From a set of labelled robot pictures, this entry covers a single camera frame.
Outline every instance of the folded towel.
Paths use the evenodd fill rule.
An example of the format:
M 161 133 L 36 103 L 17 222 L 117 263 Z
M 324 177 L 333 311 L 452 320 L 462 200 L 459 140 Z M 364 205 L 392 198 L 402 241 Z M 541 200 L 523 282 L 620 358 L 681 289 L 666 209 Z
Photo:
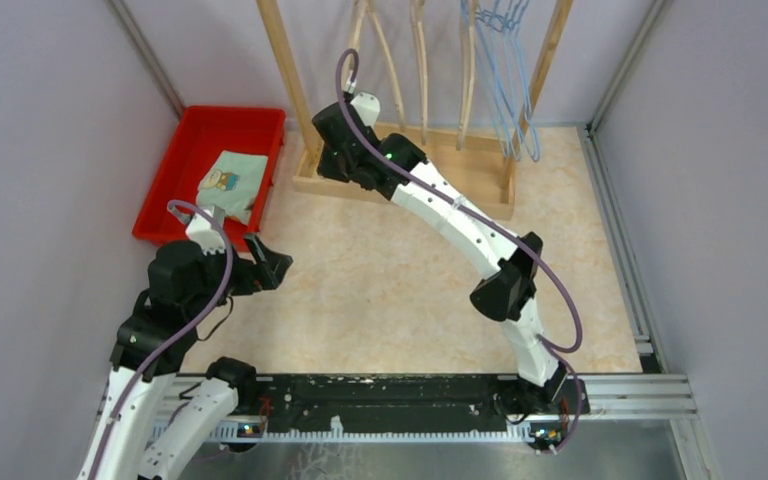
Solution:
M 242 223 L 249 221 L 266 170 L 265 155 L 224 151 L 199 184 L 196 203 L 216 205 Z

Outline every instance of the wooden rack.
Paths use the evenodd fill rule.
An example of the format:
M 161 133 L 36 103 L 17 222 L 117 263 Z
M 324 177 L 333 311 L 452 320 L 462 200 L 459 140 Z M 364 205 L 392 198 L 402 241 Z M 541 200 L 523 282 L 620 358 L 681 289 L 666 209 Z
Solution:
M 573 0 L 555 1 L 555 9 L 532 75 L 530 95 L 534 108 L 537 106 L 537 100 L 546 82 L 572 3 Z M 304 141 L 305 148 L 293 176 L 295 189 L 319 195 L 384 202 L 385 200 L 376 192 L 362 190 L 354 184 L 327 180 L 316 174 L 323 143 L 311 122 L 312 116 L 296 70 L 277 0 L 257 0 L 257 6 Z M 527 121 L 524 112 L 520 114 L 519 122 L 525 131 Z M 501 153 L 498 140 L 495 137 L 462 134 L 463 145 L 459 149 L 457 148 L 458 129 L 426 128 L 426 141 L 422 142 L 423 127 L 423 125 L 409 125 L 402 131 L 399 125 L 378 124 L 375 131 L 379 137 L 399 132 L 418 145 L 424 144 L 422 148 L 452 186 L 491 217 L 510 219 L 516 204 L 516 161 L 511 157 L 506 158 Z

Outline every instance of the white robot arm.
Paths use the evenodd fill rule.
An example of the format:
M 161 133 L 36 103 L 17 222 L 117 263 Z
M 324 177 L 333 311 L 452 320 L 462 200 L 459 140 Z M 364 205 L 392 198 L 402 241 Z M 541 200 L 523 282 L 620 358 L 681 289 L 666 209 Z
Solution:
M 532 260 L 522 255 L 510 240 L 497 235 L 458 210 L 466 205 L 481 211 L 458 192 L 407 138 L 393 134 L 379 141 L 372 130 L 380 111 L 378 99 L 369 93 L 346 93 L 350 112 L 356 115 L 364 134 L 373 145 L 413 176 L 455 199 L 450 205 L 430 195 L 414 182 L 395 175 L 368 155 L 346 128 L 345 119 L 333 104 L 319 114 L 313 123 L 325 140 L 319 174 L 333 180 L 355 182 L 365 189 L 375 189 L 391 202 L 425 220 L 458 248 L 481 276 L 481 283 L 470 299 L 485 316 L 498 321 L 514 351 L 517 373 L 528 383 L 546 390 L 551 400 L 560 389 L 566 371 L 538 340 L 543 325 L 537 312 L 533 284 L 536 269 Z M 542 241 L 533 233 L 522 238 L 539 253 Z
M 222 223 L 221 209 L 203 210 Z M 209 222 L 200 215 L 172 213 L 187 224 L 190 240 L 172 242 L 157 251 L 148 267 L 149 288 L 139 295 L 133 314 L 119 327 L 101 419 L 77 480 L 174 480 L 223 418 L 240 408 L 257 412 L 260 407 L 256 369 L 222 357 L 211 364 L 207 380 L 160 439 L 145 448 L 164 395 L 196 342 L 195 329 L 173 343 L 141 375 L 137 374 L 139 367 L 206 308 L 225 271 L 225 242 Z M 292 258 L 270 251 L 254 235 L 247 235 L 245 241 L 254 261 L 231 252 L 225 296 L 273 290 L 292 264 Z

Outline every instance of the marble floor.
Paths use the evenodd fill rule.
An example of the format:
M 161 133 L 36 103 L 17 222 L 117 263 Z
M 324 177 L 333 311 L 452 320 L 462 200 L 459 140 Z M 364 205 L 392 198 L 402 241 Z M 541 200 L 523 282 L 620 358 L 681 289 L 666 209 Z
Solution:
M 574 128 L 539 131 L 543 159 L 517 169 L 517 205 L 501 222 L 544 241 L 543 258 L 581 312 L 584 342 L 566 358 L 580 372 L 640 372 L 634 339 Z M 182 371 L 203 372 L 225 355 L 263 373 L 514 372 L 502 332 L 469 302 L 472 266 L 422 220 L 387 204 L 299 193 L 301 153 L 288 132 L 261 238 L 294 264 L 272 292 L 238 297 Z M 537 276 L 547 336 L 569 345 L 573 324 L 561 296 Z M 199 326 L 203 336 L 227 312 Z

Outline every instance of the white wall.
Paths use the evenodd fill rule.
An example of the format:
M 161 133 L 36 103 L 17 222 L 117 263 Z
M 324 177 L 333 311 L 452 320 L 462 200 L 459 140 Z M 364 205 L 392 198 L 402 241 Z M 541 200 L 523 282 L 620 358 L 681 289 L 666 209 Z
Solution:
M 724 476 L 768 478 L 768 2 L 675 2 L 599 139 Z
M 0 1 L 0 480 L 77 475 L 175 119 L 102 1 Z
M 573 123 L 593 117 L 651 2 L 574 3 L 535 114 L 537 121 Z M 530 69 L 537 61 L 554 3 L 534 0 L 526 13 L 521 36 Z M 128 4 L 185 102 L 279 106 L 292 116 L 254 0 L 129 0 Z M 484 0 L 483 4 L 492 3 Z M 313 114 L 334 102 L 333 72 L 348 42 L 352 1 L 282 0 L 279 5 Z M 376 5 L 408 120 L 418 123 L 419 81 L 409 2 L 379 0 Z M 455 125 L 460 115 L 459 5 L 457 0 L 426 4 L 432 124 Z M 368 21 L 361 39 L 361 65 L 360 88 L 381 98 L 383 119 L 395 120 L 385 63 Z M 490 118 L 477 89 L 472 124 L 489 126 Z

